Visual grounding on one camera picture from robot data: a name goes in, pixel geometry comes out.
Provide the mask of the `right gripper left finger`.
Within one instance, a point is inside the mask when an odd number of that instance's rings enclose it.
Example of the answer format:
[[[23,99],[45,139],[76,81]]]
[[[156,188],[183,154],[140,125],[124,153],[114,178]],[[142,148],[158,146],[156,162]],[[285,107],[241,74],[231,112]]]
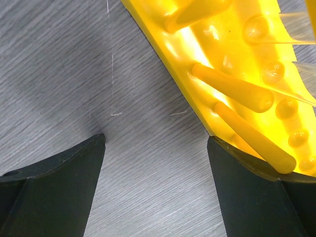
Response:
[[[84,235],[105,154],[104,134],[0,177],[3,237]]]

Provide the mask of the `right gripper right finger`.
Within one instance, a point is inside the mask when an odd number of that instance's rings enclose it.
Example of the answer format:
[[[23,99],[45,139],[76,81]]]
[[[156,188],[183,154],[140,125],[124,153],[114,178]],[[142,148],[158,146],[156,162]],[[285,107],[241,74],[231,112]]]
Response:
[[[280,174],[216,136],[207,151],[228,236],[315,236],[315,177]]]

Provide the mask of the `glass test tube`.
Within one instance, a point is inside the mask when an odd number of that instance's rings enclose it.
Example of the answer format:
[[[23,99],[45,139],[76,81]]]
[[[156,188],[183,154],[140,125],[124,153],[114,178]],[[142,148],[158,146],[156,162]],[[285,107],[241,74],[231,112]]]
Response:
[[[297,61],[276,60],[260,72],[268,88],[309,105],[316,105],[316,65]]]
[[[262,13],[243,25],[248,44],[315,44],[316,37],[307,11]]]

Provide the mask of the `yellow test tube rack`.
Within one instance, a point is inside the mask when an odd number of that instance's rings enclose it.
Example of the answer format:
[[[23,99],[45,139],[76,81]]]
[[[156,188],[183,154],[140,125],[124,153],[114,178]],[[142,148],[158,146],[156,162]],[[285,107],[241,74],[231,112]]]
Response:
[[[282,174],[316,174],[315,107],[268,88],[260,72],[297,61],[296,44],[248,44],[248,18],[282,11],[276,0],[125,0],[134,18],[208,131]]]

